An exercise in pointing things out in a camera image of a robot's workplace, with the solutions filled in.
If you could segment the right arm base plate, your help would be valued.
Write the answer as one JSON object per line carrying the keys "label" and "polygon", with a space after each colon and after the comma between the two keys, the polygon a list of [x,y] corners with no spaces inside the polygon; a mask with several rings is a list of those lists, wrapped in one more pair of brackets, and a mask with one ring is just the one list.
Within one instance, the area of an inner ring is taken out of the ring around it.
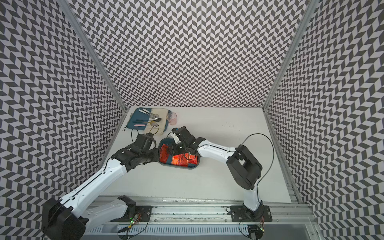
{"label": "right arm base plate", "polygon": [[260,205],[255,211],[251,211],[242,206],[230,206],[230,215],[232,222],[261,222],[265,223],[273,221],[272,213],[269,206]]}

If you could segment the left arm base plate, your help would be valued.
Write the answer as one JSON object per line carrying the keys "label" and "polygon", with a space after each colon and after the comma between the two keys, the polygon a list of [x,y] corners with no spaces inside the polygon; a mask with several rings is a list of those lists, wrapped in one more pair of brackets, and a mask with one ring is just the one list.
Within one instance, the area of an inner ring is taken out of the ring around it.
{"label": "left arm base plate", "polygon": [[115,222],[131,222],[136,217],[137,221],[148,223],[152,216],[153,206],[136,206],[135,209],[128,208],[125,215]]}

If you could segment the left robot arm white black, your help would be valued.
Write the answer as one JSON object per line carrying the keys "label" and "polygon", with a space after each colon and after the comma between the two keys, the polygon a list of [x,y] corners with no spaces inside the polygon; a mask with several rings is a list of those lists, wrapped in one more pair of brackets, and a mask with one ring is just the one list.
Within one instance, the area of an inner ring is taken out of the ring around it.
{"label": "left robot arm white black", "polygon": [[115,152],[105,165],[72,192],[43,204],[43,237],[51,240],[79,240],[84,233],[112,220],[134,224],[140,214],[136,202],[119,196],[109,204],[90,210],[89,205],[112,183],[139,165],[156,162],[159,151],[152,133],[140,134],[134,143]]}

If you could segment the teal storage box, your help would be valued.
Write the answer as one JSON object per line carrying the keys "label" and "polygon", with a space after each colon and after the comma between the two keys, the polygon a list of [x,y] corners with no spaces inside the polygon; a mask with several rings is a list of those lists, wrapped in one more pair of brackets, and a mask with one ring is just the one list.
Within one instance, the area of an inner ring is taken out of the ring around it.
{"label": "teal storage box", "polygon": [[183,145],[173,138],[164,138],[159,143],[159,163],[172,167],[194,169],[200,163],[200,157],[184,150]]}

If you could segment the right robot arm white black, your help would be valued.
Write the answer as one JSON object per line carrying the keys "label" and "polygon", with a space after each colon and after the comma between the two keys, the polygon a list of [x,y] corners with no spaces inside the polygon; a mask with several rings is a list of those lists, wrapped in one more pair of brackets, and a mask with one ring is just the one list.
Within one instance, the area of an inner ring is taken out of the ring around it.
{"label": "right robot arm white black", "polygon": [[236,148],[214,144],[205,138],[195,138],[185,126],[172,129],[173,138],[180,142],[182,153],[209,158],[224,163],[235,182],[245,190],[243,204],[255,212],[262,201],[258,193],[263,167],[251,151],[240,144]]}

